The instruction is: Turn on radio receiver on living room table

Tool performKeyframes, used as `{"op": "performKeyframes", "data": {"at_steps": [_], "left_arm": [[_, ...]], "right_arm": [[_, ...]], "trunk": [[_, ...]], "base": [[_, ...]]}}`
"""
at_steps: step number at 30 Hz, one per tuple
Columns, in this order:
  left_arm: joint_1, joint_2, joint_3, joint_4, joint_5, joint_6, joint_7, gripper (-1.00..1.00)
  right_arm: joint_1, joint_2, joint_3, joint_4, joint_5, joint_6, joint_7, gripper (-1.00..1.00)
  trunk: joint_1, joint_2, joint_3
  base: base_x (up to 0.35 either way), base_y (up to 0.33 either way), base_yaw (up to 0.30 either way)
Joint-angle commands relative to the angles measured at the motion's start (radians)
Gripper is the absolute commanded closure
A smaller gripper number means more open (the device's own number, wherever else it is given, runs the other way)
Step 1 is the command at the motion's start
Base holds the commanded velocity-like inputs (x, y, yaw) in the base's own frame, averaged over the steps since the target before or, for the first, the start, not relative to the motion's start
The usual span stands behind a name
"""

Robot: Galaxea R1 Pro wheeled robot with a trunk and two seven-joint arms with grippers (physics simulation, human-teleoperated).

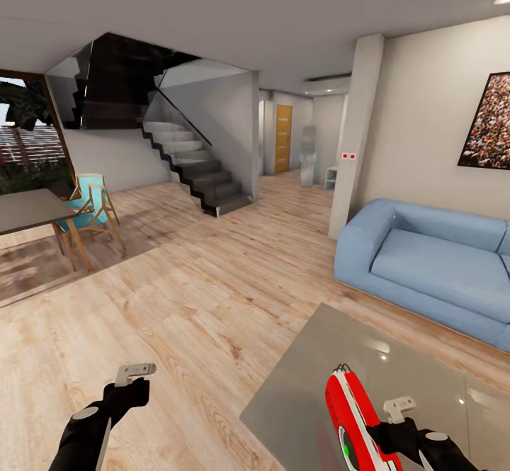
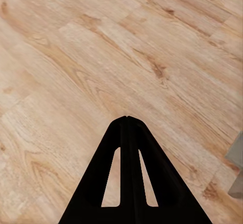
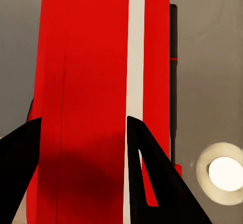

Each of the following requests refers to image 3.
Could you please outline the radio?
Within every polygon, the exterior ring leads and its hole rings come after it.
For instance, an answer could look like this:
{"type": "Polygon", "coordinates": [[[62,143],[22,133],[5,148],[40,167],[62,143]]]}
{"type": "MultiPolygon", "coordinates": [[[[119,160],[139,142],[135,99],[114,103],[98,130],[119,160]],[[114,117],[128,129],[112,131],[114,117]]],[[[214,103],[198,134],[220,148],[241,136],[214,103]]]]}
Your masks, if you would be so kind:
{"type": "MultiPolygon", "coordinates": [[[[146,124],[182,177],[177,16],[170,0],[42,0],[27,224],[131,224],[127,116],[146,124]]],[[[147,205],[158,207],[139,157],[147,205]]]]}

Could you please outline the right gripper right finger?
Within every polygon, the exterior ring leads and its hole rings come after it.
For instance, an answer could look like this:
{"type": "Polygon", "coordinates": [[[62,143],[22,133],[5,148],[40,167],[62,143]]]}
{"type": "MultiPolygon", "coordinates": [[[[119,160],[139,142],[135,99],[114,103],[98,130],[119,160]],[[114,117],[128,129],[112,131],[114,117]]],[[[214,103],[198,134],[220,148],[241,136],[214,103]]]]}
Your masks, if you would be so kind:
{"type": "Polygon", "coordinates": [[[212,224],[146,124],[127,116],[131,224],[212,224]],[[141,152],[158,207],[147,205],[141,152]]]}

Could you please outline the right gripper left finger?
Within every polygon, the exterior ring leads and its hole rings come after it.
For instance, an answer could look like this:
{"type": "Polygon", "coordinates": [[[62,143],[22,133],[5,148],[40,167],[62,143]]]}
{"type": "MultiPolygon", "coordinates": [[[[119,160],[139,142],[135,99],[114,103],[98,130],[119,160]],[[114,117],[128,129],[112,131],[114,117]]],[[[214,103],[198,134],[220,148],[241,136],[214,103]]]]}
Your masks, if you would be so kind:
{"type": "Polygon", "coordinates": [[[0,224],[11,224],[39,163],[42,118],[0,138],[0,224]]]}

